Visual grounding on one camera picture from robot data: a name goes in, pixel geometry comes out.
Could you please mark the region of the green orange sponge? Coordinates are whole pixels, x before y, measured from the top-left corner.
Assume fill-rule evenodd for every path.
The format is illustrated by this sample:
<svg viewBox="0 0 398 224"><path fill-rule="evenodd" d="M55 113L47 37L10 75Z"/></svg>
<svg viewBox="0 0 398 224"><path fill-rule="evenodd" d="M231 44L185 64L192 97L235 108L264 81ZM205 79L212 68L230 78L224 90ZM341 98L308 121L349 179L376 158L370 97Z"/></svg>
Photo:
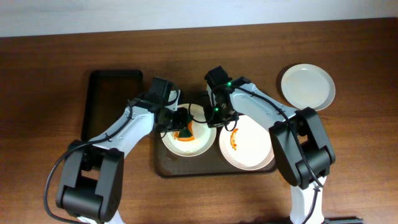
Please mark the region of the green orange sponge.
<svg viewBox="0 0 398 224"><path fill-rule="evenodd" d="M185 129L173 133L174 139L183 142L193 141L195 137L192 126L193 121L190 121Z"/></svg>

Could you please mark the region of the cream plate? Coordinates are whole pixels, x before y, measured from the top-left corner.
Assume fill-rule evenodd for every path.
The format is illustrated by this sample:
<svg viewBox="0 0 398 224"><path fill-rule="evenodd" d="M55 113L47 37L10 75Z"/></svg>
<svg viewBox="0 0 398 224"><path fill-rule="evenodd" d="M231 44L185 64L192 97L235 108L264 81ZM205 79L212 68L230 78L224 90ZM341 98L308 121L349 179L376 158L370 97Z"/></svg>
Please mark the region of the cream plate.
<svg viewBox="0 0 398 224"><path fill-rule="evenodd" d="M335 99L336 87L324 69L307 63L289 67L282 75L280 88L284 98L294 107L310 107L316 111L330 106Z"/></svg>
<svg viewBox="0 0 398 224"><path fill-rule="evenodd" d="M259 170L274 160L270 134L246 115L221 129L219 146L224 158L241 170Z"/></svg>
<svg viewBox="0 0 398 224"><path fill-rule="evenodd" d="M217 130L216 128L209 128L205 123L197 123L193 121L193 134L195 139L193 141L183 142L175 140L173 133L176 131L168 132L162 138L162 142L166 148L172 153L183 157L194 157L203 154L214 143Z"/></svg>

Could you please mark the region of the cream plate back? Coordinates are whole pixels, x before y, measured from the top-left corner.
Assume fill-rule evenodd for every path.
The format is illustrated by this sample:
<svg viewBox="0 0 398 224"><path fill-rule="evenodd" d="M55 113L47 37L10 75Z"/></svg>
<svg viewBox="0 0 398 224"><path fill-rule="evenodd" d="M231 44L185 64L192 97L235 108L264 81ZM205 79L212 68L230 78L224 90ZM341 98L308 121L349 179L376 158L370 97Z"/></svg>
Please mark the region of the cream plate back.
<svg viewBox="0 0 398 224"><path fill-rule="evenodd" d="M284 98L294 107L310 107L316 111L330 106L335 99L336 87L324 69L307 63L289 67L282 75L280 88Z"/></svg>

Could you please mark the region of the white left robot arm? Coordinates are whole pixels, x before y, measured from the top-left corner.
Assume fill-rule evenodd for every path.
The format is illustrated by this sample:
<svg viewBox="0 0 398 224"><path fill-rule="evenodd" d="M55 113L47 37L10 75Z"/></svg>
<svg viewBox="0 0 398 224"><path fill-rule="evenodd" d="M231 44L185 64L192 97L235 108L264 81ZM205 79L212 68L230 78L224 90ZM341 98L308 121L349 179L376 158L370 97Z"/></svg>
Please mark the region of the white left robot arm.
<svg viewBox="0 0 398 224"><path fill-rule="evenodd" d="M88 142L73 141L58 159L63 167L56 206L76 223L122 223L118 207L126 156L154 127L166 133L184 130L189 122L188 110L176 100L131 100L107 130Z"/></svg>

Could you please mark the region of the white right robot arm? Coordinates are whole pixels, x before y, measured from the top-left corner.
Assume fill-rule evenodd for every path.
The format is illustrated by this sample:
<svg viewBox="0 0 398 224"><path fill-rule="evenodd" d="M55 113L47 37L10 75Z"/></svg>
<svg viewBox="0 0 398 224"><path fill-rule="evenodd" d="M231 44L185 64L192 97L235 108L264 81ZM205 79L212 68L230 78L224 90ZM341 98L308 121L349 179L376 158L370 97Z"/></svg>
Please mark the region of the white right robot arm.
<svg viewBox="0 0 398 224"><path fill-rule="evenodd" d="M325 223L323 185L336 156L318 113L277 102L244 77L205 77L209 126L220 127L244 114L267 129L277 169L290 184L292 223Z"/></svg>

